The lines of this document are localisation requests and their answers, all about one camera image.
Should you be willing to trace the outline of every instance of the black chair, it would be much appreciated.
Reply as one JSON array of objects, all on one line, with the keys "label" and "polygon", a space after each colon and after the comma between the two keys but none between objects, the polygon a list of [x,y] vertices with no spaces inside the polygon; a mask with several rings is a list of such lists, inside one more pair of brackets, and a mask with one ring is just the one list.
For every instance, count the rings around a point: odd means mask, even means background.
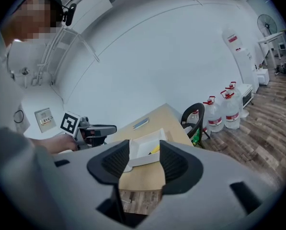
[{"label": "black chair", "polygon": [[[198,110],[198,114],[199,114],[199,120],[198,120],[197,124],[188,124],[186,122],[187,118],[189,117],[189,115],[192,112],[194,112],[196,110]],[[202,103],[196,103],[194,105],[191,105],[189,108],[187,108],[185,110],[185,112],[183,113],[182,118],[181,118],[181,126],[183,128],[186,128],[186,127],[189,127],[189,126],[192,127],[191,131],[187,133],[187,136],[189,138],[192,138],[194,136],[194,134],[196,133],[196,131],[199,129],[199,141],[198,141],[198,143],[199,143],[199,145],[202,148],[205,148],[204,145],[201,142],[202,132],[204,132],[203,131],[204,115],[205,115],[205,106]]]}]

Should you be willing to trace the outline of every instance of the hand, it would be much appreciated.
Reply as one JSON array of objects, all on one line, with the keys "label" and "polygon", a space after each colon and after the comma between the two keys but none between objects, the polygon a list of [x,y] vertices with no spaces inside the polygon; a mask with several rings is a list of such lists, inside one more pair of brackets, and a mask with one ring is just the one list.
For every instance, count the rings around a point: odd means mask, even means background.
[{"label": "hand", "polygon": [[51,154],[56,154],[66,150],[77,150],[77,144],[74,138],[67,134],[54,136],[44,140],[31,139],[31,141],[36,146],[38,145],[46,147]]}]

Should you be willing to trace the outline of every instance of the headset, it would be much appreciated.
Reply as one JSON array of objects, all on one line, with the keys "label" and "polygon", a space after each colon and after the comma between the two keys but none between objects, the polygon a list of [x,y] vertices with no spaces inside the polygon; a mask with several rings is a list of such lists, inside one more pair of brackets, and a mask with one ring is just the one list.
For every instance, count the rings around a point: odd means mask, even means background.
[{"label": "headset", "polygon": [[67,9],[67,11],[63,12],[62,21],[65,22],[66,26],[70,26],[72,23],[72,19],[74,17],[77,5],[75,3],[72,3],[69,8],[65,7],[64,5],[62,5],[62,6]]}]

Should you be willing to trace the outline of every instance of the person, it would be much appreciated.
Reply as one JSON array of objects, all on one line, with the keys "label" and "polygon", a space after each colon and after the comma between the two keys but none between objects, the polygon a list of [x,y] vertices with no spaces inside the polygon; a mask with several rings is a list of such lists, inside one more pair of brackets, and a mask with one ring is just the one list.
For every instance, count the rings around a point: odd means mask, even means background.
[{"label": "person", "polygon": [[[40,33],[49,33],[63,18],[61,0],[24,0],[15,12],[0,26],[0,128],[24,133],[29,122],[21,106],[23,92],[8,70],[6,49],[15,40],[36,39]],[[24,122],[16,122],[21,115]],[[76,150],[72,136],[64,134],[49,139],[29,139],[34,146],[44,146],[50,153]]]}]

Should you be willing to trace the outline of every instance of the white appliance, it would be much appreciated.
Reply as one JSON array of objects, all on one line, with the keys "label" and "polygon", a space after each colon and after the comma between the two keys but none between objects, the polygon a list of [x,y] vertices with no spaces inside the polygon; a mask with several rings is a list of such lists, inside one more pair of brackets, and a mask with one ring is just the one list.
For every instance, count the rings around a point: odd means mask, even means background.
[{"label": "white appliance", "polygon": [[259,84],[267,85],[269,82],[268,69],[259,69],[256,70],[256,73],[258,76]]},{"label": "white appliance", "polygon": [[247,48],[241,48],[235,51],[233,55],[239,67],[243,83],[251,84],[253,92],[256,93],[259,88],[259,80],[251,53]]},{"label": "white appliance", "polygon": [[238,87],[240,94],[242,96],[243,107],[253,99],[253,89],[251,84],[240,84]]}]

